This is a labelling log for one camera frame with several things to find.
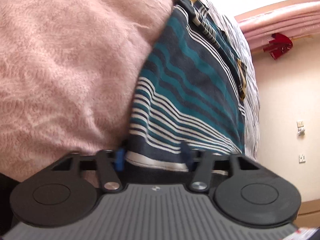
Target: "metal screw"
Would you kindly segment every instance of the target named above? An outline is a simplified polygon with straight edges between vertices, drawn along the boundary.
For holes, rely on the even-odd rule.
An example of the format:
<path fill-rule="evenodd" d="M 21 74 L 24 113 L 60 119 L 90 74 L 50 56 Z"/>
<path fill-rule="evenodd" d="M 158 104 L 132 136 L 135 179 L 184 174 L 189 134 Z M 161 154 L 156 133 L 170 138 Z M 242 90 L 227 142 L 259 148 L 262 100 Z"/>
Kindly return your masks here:
<path fill-rule="evenodd" d="M 116 190 L 120 188 L 120 185 L 117 182 L 107 182 L 104 187 L 108 190 Z"/>
<path fill-rule="evenodd" d="M 159 191 L 159 190 L 161 190 L 161 188 L 158 187 L 158 186 L 153 186 L 151 189 L 154 190 L 154 191 Z"/>
<path fill-rule="evenodd" d="M 196 182 L 192 183 L 191 186 L 197 190 L 204 190 L 208 187 L 207 184 L 205 184 L 204 182 L 201 182 L 201 181 L 196 181 Z"/>

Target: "plaid fabric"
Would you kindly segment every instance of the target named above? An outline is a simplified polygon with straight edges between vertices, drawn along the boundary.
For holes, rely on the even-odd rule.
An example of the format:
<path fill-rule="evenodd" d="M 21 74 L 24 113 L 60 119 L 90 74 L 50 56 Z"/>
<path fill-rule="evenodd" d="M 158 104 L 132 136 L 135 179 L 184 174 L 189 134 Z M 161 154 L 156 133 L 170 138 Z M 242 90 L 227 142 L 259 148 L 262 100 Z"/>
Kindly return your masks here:
<path fill-rule="evenodd" d="M 200 0 L 175 0 L 141 70 L 133 100 L 127 160 L 187 170 L 193 149 L 244 153 L 246 66 Z"/>

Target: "circular cover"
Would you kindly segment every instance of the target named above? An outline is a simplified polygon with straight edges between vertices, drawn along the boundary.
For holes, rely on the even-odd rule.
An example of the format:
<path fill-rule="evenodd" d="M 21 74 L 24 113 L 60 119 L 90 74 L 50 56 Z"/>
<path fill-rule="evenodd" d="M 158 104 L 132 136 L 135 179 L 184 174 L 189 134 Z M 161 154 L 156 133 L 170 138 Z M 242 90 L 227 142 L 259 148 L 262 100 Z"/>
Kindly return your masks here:
<path fill-rule="evenodd" d="M 291 183 L 280 177 L 233 176 L 217 187 L 214 202 L 242 224 L 274 227 L 294 220 L 301 197 Z"/>
<path fill-rule="evenodd" d="M 12 211 L 19 220 L 41 227 L 78 221 L 92 210 L 97 192 L 85 179 L 55 172 L 34 176 L 14 188 Z"/>

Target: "electrical outlet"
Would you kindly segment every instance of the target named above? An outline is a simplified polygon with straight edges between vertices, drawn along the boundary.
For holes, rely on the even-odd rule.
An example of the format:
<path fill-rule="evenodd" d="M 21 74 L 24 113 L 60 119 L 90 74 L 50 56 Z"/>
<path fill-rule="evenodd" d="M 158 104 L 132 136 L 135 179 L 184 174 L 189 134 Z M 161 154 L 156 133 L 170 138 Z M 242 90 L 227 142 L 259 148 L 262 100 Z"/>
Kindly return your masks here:
<path fill-rule="evenodd" d="M 297 121 L 297 126 L 298 126 L 298 128 L 304 126 L 303 120 Z"/>
<path fill-rule="evenodd" d="M 306 162 L 306 157 L 304 154 L 299 154 L 299 163 L 305 163 Z"/>

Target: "red ribbon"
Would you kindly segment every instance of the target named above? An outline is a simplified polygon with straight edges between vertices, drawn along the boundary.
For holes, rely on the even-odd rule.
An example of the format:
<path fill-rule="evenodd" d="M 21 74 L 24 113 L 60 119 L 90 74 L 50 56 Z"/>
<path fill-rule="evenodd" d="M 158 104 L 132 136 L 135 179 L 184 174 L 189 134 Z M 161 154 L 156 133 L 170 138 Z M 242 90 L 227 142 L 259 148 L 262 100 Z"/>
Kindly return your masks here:
<path fill-rule="evenodd" d="M 265 47 L 263 51 L 269 52 L 274 59 L 278 59 L 293 47 L 292 41 L 281 33 L 274 33 L 272 37 L 274 40 L 269 41 L 270 45 Z"/>

